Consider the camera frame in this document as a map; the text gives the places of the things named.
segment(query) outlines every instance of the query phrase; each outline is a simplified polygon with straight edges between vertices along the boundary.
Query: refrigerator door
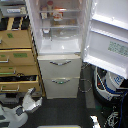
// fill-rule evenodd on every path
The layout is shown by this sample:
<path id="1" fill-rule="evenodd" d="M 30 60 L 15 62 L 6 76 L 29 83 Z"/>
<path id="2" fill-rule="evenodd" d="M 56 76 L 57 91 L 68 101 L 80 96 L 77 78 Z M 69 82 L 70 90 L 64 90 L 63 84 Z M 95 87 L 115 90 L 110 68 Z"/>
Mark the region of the refrigerator door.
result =
<path id="1" fill-rule="evenodd" d="M 94 0 L 86 17 L 83 61 L 128 78 L 128 1 Z"/>

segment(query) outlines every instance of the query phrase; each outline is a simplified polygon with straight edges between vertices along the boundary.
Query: wire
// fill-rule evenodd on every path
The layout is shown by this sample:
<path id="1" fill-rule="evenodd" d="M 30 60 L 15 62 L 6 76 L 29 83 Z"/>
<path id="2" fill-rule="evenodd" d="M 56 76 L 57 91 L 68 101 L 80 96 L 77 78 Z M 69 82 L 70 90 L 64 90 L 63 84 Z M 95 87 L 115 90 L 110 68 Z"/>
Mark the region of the wire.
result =
<path id="1" fill-rule="evenodd" d="M 82 92 L 82 93 L 87 93 L 89 92 L 91 89 L 92 89 L 92 83 L 90 80 L 86 80 L 86 79 L 80 79 L 80 80 L 84 80 L 84 81 L 87 81 L 90 83 L 90 88 L 87 90 L 87 91 L 83 91 L 81 88 L 80 88 L 80 85 L 79 85 L 79 90 Z"/>
<path id="2" fill-rule="evenodd" d="M 123 101 L 124 101 L 124 98 L 125 98 L 125 96 L 126 96 L 127 93 L 128 93 L 128 90 L 126 90 L 126 91 L 124 92 L 124 96 L 123 96 L 122 101 L 121 101 L 121 115 L 120 115 L 120 121 L 119 121 L 118 128 L 120 128 L 120 125 L 121 125 Z"/>
<path id="3" fill-rule="evenodd" d="M 82 67 L 81 67 L 81 70 L 84 70 L 86 67 L 88 67 L 88 66 L 90 66 L 90 64 L 89 63 L 87 63 L 86 65 L 82 65 Z"/>
<path id="4" fill-rule="evenodd" d="M 112 112 L 111 115 L 107 118 L 104 124 L 104 128 L 106 128 L 107 122 L 110 127 L 114 128 L 114 126 L 118 123 L 118 121 L 115 122 L 115 119 L 117 118 L 118 118 L 118 112 Z"/>

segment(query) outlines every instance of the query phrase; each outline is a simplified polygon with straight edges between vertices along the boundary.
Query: cabinet drawer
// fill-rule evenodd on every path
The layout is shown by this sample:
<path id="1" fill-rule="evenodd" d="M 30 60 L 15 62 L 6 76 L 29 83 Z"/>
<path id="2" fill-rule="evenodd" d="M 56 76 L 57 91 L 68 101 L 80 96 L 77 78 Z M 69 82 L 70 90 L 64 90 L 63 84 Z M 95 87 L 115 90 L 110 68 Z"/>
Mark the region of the cabinet drawer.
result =
<path id="1" fill-rule="evenodd" d="M 81 70 L 80 56 L 77 55 L 39 56 L 38 61 L 43 78 L 80 76 L 80 70 Z"/>
<path id="2" fill-rule="evenodd" d="M 1 6 L 1 11 L 4 17 L 22 17 L 27 14 L 25 5 Z"/>
<path id="3" fill-rule="evenodd" d="M 44 79 L 46 96 L 53 98 L 76 98 L 79 79 Z"/>
<path id="4" fill-rule="evenodd" d="M 0 67 L 1 76 L 18 76 L 18 75 L 38 75 L 36 65 L 32 66 L 14 66 L 14 67 Z"/>
<path id="5" fill-rule="evenodd" d="M 0 50 L 0 66 L 34 65 L 31 49 Z"/>
<path id="6" fill-rule="evenodd" d="M 31 48 L 28 30 L 0 31 L 0 49 Z"/>
<path id="7" fill-rule="evenodd" d="M 0 92 L 27 92 L 29 88 L 36 88 L 40 91 L 39 79 L 36 77 L 35 81 L 18 81 L 18 82 L 0 82 Z"/>

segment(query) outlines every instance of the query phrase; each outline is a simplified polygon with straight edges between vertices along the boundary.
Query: door shelf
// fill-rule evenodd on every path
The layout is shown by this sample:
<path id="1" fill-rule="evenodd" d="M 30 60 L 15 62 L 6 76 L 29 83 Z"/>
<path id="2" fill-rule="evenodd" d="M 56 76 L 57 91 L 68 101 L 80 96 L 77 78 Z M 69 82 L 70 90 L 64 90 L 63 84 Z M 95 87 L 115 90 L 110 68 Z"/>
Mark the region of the door shelf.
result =
<path id="1" fill-rule="evenodd" d="M 128 1 L 95 0 L 92 19 L 128 30 Z"/>
<path id="2" fill-rule="evenodd" d="M 92 16 L 92 19 L 128 30 L 128 23 L 122 22 L 120 20 L 112 19 L 110 17 L 106 17 L 98 14 L 94 14 Z"/>

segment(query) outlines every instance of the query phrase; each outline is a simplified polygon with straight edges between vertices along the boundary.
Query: refrigerator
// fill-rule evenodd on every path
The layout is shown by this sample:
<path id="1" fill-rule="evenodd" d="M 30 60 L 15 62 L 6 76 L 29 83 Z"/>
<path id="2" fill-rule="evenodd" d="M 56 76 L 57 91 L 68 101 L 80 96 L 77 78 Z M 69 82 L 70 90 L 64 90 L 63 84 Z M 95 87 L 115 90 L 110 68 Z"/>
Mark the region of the refrigerator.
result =
<path id="1" fill-rule="evenodd" d="M 76 98 L 82 62 L 128 78 L 128 0 L 26 0 L 46 96 Z"/>

